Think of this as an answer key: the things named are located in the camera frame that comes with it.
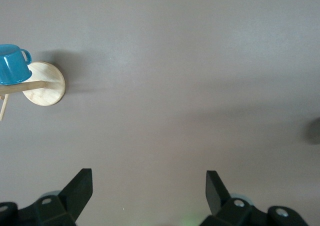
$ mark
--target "wooden mug holder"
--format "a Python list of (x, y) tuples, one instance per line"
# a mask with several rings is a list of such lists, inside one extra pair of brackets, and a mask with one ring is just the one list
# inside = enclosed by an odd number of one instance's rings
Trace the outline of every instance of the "wooden mug holder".
[(28, 65), (32, 76), (24, 82), (0, 85), (0, 99), (3, 100), (0, 121), (3, 119), (9, 94), (23, 92), (36, 105), (50, 106), (58, 103), (65, 94), (66, 82), (62, 73), (48, 62), (32, 62)]

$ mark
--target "mug handle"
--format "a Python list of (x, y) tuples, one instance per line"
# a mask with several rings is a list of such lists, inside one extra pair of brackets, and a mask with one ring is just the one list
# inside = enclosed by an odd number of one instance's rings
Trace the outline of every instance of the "mug handle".
[(26, 57), (26, 65), (29, 65), (29, 64), (31, 64), (31, 55), (30, 55), (30, 53), (27, 51), (27, 50), (25, 50), (25, 49), (22, 49), (21, 48), (21, 51), (23, 51), (24, 53), (25, 53), (25, 57)]

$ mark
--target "mug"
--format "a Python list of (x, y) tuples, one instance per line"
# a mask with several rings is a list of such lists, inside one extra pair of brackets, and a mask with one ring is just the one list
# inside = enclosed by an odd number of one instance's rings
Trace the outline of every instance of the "mug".
[(0, 85), (15, 85), (29, 79), (30, 53), (17, 45), (0, 44)]

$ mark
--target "round wooden base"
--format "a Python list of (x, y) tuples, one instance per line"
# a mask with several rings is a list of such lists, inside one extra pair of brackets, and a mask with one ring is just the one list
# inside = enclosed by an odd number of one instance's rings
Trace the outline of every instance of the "round wooden base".
[(32, 62), (28, 67), (32, 76), (25, 82), (46, 82), (44, 88), (23, 91), (28, 100), (40, 106), (50, 106), (58, 103), (66, 91), (66, 82), (59, 69), (48, 62)]

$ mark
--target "wooden dowel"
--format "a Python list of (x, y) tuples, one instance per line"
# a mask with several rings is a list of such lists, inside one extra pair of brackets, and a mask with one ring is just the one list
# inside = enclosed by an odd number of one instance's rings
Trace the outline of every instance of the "wooden dowel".
[(9, 94), (6, 94), (4, 96), (2, 108), (1, 108), (1, 111), (0, 111), (0, 121), (2, 121), (2, 119), (4, 118), (4, 114), (5, 114), (5, 111), (6, 111), (8, 99), (9, 99)]
[(16, 92), (22, 92), (27, 90), (35, 90), (40, 88), (45, 88), (45, 81), (33, 81), (33, 82), (22, 82), (13, 85), (0, 85), (0, 95), (12, 94)]

